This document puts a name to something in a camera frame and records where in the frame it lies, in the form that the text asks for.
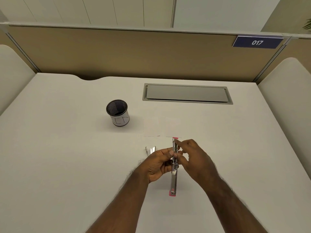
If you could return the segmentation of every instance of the mesh pen holder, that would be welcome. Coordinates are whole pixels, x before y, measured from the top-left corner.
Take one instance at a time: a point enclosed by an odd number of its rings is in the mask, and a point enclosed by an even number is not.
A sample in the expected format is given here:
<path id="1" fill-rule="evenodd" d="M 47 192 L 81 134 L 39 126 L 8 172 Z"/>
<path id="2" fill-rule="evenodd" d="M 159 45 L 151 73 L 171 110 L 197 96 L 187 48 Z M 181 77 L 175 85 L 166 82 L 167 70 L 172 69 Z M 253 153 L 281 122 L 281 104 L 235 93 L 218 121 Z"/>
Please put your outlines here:
<path id="1" fill-rule="evenodd" d="M 127 125 L 130 121 L 130 116 L 127 112 L 127 103 L 123 100 L 109 102 L 106 111 L 110 115 L 113 124 L 118 127 Z"/>

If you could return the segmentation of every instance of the black mesh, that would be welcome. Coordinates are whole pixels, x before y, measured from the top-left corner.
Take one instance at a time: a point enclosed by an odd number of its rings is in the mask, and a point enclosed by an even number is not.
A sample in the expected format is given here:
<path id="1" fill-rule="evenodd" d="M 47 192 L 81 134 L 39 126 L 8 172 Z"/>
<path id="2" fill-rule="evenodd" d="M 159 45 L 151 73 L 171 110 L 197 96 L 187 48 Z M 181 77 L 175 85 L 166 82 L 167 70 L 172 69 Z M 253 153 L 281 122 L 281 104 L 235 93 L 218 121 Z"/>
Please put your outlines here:
<path id="1" fill-rule="evenodd" d="M 107 107 L 106 111 L 111 116 L 119 116 L 127 110 L 127 104 L 122 100 L 111 101 Z"/>

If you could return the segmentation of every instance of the desk surface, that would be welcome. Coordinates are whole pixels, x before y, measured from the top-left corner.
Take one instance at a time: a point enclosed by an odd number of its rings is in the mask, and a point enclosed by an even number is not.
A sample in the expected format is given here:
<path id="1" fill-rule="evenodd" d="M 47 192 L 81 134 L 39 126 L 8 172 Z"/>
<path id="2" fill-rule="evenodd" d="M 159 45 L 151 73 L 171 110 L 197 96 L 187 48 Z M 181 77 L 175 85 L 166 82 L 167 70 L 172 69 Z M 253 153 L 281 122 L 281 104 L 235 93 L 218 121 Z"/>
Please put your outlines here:
<path id="1" fill-rule="evenodd" d="M 227 86 L 234 104 L 142 101 L 144 83 Z M 121 128 L 105 111 L 114 99 L 128 104 Z M 181 119 L 182 139 L 197 141 L 268 231 L 310 231 L 310 179 L 255 83 L 37 74 L 0 116 L 0 232 L 84 232 L 145 146 L 171 146 L 143 137 L 154 116 Z M 166 174 L 149 185 L 137 232 L 223 232 L 182 167 L 174 198 L 169 184 Z"/>

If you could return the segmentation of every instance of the paper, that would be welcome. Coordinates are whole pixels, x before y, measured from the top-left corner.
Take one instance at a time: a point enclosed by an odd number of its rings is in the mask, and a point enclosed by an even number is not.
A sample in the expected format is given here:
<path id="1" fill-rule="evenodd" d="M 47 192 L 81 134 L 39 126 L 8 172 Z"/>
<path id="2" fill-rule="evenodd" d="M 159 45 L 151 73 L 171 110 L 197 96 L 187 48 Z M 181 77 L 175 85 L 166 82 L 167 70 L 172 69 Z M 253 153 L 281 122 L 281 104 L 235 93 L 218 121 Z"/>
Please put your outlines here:
<path id="1" fill-rule="evenodd" d="M 160 135 L 161 130 L 158 117 L 144 118 L 144 137 Z"/>
<path id="2" fill-rule="evenodd" d="M 161 136 L 182 137 L 182 127 L 180 118 L 162 117 L 159 119 L 161 125 Z"/>

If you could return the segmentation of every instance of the number sign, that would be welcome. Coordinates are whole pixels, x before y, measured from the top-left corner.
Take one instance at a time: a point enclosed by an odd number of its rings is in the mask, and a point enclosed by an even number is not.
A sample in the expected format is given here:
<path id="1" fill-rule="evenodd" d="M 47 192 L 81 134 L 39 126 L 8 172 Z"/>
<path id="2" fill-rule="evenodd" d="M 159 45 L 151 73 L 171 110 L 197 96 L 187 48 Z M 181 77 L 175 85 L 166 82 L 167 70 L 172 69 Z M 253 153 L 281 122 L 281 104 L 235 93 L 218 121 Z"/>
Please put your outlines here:
<path id="1" fill-rule="evenodd" d="M 251 48 L 270 48 L 275 49 L 284 38 L 277 37 L 253 37 L 253 36 L 237 36 L 234 47 L 251 47 Z"/>

